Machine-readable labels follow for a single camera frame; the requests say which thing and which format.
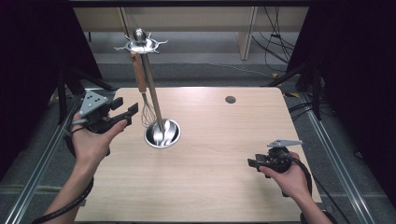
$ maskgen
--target whisk wooden handle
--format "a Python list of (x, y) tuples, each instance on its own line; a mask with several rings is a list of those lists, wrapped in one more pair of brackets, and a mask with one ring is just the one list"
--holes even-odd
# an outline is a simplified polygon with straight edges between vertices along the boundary
[(134, 77), (136, 78), (137, 88), (140, 92), (146, 93), (146, 79), (140, 56), (136, 52), (131, 52), (132, 66), (134, 67)]

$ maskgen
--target forearm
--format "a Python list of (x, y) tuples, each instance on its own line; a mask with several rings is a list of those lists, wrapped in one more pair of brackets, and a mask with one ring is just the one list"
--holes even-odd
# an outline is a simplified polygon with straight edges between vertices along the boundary
[[(76, 164), (69, 179), (51, 203), (45, 215), (58, 211), (77, 199), (90, 184), (95, 171), (95, 167)], [(46, 223), (73, 223), (77, 212), (78, 206)]]
[(318, 205), (310, 195), (297, 195), (293, 197), (293, 199), (300, 207), (309, 224), (332, 224), (326, 215), (319, 209)]

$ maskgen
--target human arm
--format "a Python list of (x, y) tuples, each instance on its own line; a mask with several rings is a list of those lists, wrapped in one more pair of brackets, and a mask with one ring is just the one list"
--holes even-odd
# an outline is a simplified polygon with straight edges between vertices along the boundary
[[(58, 211), (78, 198), (91, 182), (102, 159), (106, 156), (111, 140), (125, 128), (126, 120), (115, 124), (106, 133), (91, 133), (82, 126), (72, 127), (72, 141), (76, 152), (76, 164), (61, 191), (53, 200), (45, 215)], [(79, 206), (46, 223), (74, 223)]]
[[(293, 158), (299, 159), (297, 153), (291, 152), (290, 155)], [(297, 163), (293, 162), (289, 170), (285, 173), (278, 173), (265, 166), (261, 166), (260, 170), (264, 174), (271, 176), (282, 191), (297, 203), (309, 224), (332, 223), (312, 199), (304, 172)]]

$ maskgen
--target whisk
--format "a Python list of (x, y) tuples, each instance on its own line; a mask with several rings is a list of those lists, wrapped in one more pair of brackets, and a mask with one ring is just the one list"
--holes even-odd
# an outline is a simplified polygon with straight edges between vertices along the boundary
[(146, 87), (146, 79), (145, 73), (143, 70), (142, 63), (140, 62), (140, 56), (138, 53), (131, 51), (132, 57), (132, 65), (134, 67), (134, 76), (136, 78), (137, 88), (140, 93), (142, 93), (144, 105), (142, 109), (142, 125), (145, 128), (148, 128), (151, 124), (157, 122), (157, 118), (155, 116), (154, 107), (149, 103), (148, 97), (146, 95), (147, 87)]

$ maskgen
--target light wood table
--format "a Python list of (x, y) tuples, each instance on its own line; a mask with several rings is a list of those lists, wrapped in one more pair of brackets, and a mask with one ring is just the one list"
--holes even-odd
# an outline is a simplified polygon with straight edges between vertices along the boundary
[[(296, 221), (301, 213), (273, 179), (248, 167), (277, 138), (298, 140), (277, 88), (158, 88), (164, 119), (181, 128), (178, 142), (150, 147), (140, 120), (138, 89), (120, 89), (124, 105), (139, 103), (133, 124), (112, 142), (77, 221)], [(236, 99), (234, 104), (225, 101)], [(288, 147), (300, 154), (301, 146)], [(320, 203), (318, 190), (313, 198)]]

